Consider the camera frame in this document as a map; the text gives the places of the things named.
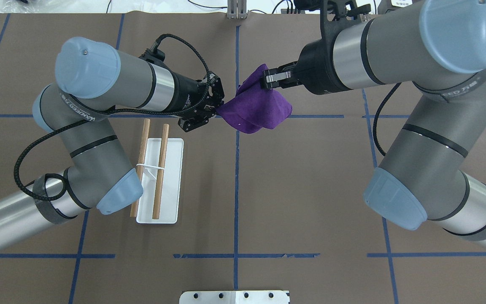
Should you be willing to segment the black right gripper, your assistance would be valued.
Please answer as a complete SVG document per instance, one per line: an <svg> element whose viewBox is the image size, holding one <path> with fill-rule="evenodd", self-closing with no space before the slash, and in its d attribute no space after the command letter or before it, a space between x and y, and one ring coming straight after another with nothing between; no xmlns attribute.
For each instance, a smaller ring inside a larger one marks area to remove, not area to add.
<svg viewBox="0 0 486 304"><path fill-rule="evenodd" d="M306 44L297 61L264 71L261 88L286 89L303 85L315 95L351 91L342 83L333 64L332 49L335 41L320 39Z"/></svg>

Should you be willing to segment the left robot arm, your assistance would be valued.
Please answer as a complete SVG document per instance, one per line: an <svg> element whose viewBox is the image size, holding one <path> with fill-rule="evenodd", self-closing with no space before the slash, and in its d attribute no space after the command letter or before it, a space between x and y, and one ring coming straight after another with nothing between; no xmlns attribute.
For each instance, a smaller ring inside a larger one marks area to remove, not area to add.
<svg viewBox="0 0 486 304"><path fill-rule="evenodd" d="M73 37L60 50L55 83L33 102L35 122L46 135L19 155L13 177L19 188L0 200L0 251L91 208L110 215L139 200L143 187L109 122L111 115L133 112L177 117L185 132L207 124L224 101L220 77L202 56L203 79L172 71L159 50L168 33L139 57L109 44ZM42 142L59 136L73 165L43 174L25 185L23 160Z"/></svg>

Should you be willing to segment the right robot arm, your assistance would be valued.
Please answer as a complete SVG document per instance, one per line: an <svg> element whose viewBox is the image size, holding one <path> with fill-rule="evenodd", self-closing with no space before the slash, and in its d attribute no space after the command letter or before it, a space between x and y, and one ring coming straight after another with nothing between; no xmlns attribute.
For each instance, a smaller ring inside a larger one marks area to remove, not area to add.
<svg viewBox="0 0 486 304"><path fill-rule="evenodd" d="M486 0L421 0L362 22L369 5L311 0L321 39L262 73L316 95L410 81L422 96L363 200L407 230L432 221L486 248L486 184L459 168L486 129Z"/></svg>

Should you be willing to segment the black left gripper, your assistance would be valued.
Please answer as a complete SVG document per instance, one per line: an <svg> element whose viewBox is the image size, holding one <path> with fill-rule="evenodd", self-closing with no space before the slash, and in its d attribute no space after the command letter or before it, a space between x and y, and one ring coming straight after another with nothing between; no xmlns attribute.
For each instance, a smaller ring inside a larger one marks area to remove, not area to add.
<svg viewBox="0 0 486 304"><path fill-rule="evenodd" d="M184 132L208 124L215 117L214 111L224 105L222 82L213 72L199 80L174 73L174 83L177 85L174 111L182 111L177 116L178 125Z"/></svg>

